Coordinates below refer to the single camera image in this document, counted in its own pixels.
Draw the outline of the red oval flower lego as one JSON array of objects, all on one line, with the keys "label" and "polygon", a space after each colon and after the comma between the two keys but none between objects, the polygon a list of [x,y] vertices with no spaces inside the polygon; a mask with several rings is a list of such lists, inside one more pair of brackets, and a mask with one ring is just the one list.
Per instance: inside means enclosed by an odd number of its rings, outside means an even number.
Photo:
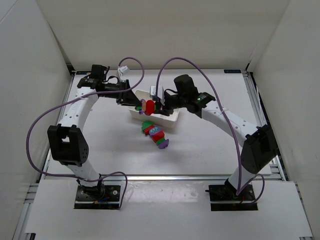
[{"label": "red oval flower lego", "polygon": [[150,116],[155,112],[155,109],[156,109],[155,103],[152,100],[147,100],[144,114],[147,116]]}]

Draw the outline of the green square lego brick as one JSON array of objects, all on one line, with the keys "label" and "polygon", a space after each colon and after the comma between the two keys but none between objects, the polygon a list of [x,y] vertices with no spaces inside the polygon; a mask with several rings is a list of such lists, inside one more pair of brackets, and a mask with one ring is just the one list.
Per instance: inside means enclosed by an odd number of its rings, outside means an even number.
[{"label": "green square lego brick", "polygon": [[142,109],[142,107],[141,107],[141,106],[136,106],[134,109],[135,109],[136,111],[140,111],[140,110]]}]

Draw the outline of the purple oval flower lego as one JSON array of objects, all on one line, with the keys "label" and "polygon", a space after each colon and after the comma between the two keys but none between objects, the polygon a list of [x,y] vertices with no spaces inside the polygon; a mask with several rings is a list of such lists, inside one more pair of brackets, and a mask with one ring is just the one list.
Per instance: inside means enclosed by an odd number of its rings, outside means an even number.
[{"label": "purple oval flower lego", "polygon": [[152,129],[150,129],[149,131],[149,136],[154,136],[156,135],[157,133],[159,133],[161,131],[161,128],[158,127],[158,126],[154,126]]}]

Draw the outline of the red double half-round lego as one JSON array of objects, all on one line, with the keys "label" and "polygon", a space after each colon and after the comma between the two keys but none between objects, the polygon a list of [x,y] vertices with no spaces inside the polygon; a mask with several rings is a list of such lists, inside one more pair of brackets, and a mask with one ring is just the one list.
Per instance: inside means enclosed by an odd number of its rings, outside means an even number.
[{"label": "red double half-round lego", "polygon": [[157,133],[155,133],[152,137],[152,140],[157,143],[159,140],[164,139],[165,138],[165,133],[161,130],[158,131]]}]

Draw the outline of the red half-round lego brick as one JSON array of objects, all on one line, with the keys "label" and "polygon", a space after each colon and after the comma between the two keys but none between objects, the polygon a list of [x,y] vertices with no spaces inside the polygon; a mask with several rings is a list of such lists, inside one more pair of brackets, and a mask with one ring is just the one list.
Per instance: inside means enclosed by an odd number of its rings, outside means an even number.
[{"label": "red half-round lego brick", "polygon": [[146,130],[146,135],[149,135],[149,136],[153,136],[155,135],[157,132],[158,132],[158,127],[157,126],[150,126],[147,130]]}]

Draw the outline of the green top lego brick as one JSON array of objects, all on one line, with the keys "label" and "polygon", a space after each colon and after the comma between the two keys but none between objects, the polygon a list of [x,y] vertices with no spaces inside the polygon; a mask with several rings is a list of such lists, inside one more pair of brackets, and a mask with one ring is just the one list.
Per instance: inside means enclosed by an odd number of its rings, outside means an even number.
[{"label": "green top lego brick", "polygon": [[146,120],[142,123],[141,128],[146,129],[146,128],[153,126],[153,125],[154,125],[154,123],[152,121]]}]

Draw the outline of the green lego plates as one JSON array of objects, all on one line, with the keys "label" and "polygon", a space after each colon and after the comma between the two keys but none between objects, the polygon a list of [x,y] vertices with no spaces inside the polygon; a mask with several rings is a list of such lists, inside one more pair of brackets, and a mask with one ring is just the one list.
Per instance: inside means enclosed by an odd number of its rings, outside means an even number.
[{"label": "green lego plates", "polygon": [[142,126],[141,127],[141,130],[142,132],[148,136],[149,135],[149,132],[150,132],[150,129],[152,129],[154,126],[153,125],[149,125],[149,126]]}]

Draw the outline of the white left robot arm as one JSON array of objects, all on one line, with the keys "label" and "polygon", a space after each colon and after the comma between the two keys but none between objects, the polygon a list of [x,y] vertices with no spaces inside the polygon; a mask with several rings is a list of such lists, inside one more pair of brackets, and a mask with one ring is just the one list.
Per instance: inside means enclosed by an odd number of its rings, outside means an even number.
[{"label": "white left robot arm", "polygon": [[123,106],[140,106],[141,103],[130,89],[129,80],[117,77],[110,83],[109,68],[94,64],[91,73],[80,79],[73,102],[57,125],[47,130],[52,158],[70,169],[78,183],[90,189],[98,189],[101,175],[91,165],[89,146],[82,133],[85,122],[94,104],[100,97],[112,98]]}]

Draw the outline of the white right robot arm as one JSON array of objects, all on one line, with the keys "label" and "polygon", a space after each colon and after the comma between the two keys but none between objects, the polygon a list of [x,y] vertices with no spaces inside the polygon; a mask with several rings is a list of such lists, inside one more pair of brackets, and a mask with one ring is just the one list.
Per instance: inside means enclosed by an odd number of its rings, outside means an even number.
[{"label": "white right robot arm", "polygon": [[185,108],[230,135],[235,143],[238,167],[225,185],[238,196],[278,153],[272,127],[268,124],[257,126],[232,113],[222,106],[217,96],[199,92],[187,74],[176,77],[173,82],[175,90],[164,90],[156,85],[150,87],[150,97],[155,101],[154,112],[168,116],[175,109]]}]

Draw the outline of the white three-compartment tray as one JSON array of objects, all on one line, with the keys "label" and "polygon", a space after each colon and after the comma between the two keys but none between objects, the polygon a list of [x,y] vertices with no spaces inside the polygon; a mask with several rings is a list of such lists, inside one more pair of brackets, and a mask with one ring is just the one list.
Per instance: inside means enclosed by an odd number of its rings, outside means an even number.
[{"label": "white three-compartment tray", "polygon": [[[152,98],[150,97],[150,94],[148,91],[144,90],[135,90],[135,95],[139,100],[144,99],[144,100],[151,100]],[[156,125],[160,125],[165,128],[173,128],[177,122],[180,110],[179,109],[174,109],[173,114],[170,116],[165,116],[161,114],[152,114],[152,115],[145,115],[145,114],[139,114],[137,110],[133,106],[129,106],[128,110],[132,116],[132,118],[140,121],[151,121],[155,123]]]}]

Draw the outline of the aluminium frame rail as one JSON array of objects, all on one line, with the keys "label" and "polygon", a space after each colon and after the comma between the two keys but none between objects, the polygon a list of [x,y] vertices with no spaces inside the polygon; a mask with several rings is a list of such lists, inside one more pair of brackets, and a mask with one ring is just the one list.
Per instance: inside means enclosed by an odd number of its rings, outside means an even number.
[{"label": "aluminium frame rail", "polygon": [[129,181],[223,181],[229,175],[226,174],[201,174],[201,175],[127,175]]}]

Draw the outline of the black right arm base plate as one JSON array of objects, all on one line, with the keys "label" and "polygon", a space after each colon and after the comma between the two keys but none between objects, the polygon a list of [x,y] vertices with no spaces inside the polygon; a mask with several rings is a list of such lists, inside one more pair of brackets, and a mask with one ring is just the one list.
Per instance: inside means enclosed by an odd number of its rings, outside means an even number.
[{"label": "black right arm base plate", "polygon": [[253,186],[249,184],[239,194],[235,195],[226,185],[209,185],[205,190],[209,194],[210,210],[212,212],[257,211],[257,203]]}]

